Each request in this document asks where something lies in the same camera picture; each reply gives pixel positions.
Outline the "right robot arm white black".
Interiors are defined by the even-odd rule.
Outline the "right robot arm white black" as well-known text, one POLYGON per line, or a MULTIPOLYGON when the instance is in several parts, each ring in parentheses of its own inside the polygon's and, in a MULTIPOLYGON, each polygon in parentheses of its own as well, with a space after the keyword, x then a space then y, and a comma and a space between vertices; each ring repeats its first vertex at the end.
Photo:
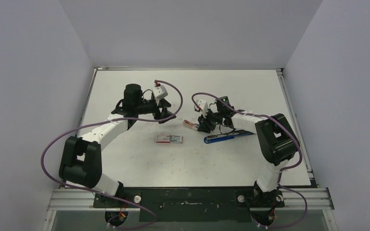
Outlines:
POLYGON ((217 125, 223 125, 256 134, 265 164, 255 182, 259 189, 254 191, 253 200, 258 206, 266 206, 272 201, 271 191, 280 187, 282 173, 295 168, 303 160, 300 143, 286 117, 283 114, 269 116, 236 110, 227 97, 215 98, 216 113, 204 100, 192 102, 195 111, 201 113, 199 131, 209 133, 217 125))

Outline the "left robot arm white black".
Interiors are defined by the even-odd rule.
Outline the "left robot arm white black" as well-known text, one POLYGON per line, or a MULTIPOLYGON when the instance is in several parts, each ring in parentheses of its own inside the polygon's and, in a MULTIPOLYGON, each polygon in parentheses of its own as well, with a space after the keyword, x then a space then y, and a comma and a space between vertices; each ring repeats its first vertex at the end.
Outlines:
POLYGON ((106 194, 106 201, 112 207, 124 202, 123 184, 103 173, 102 151, 118 135, 128 131, 140 115, 152 115, 159 124, 176 118, 169 111, 171 103, 165 98, 168 92, 163 81, 156 80, 150 89, 149 99, 138 84, 126 85, 123 98, 119 100, 110 115, 93 130, 66 139, 59 168, 59 177, 91 190, 106 194))

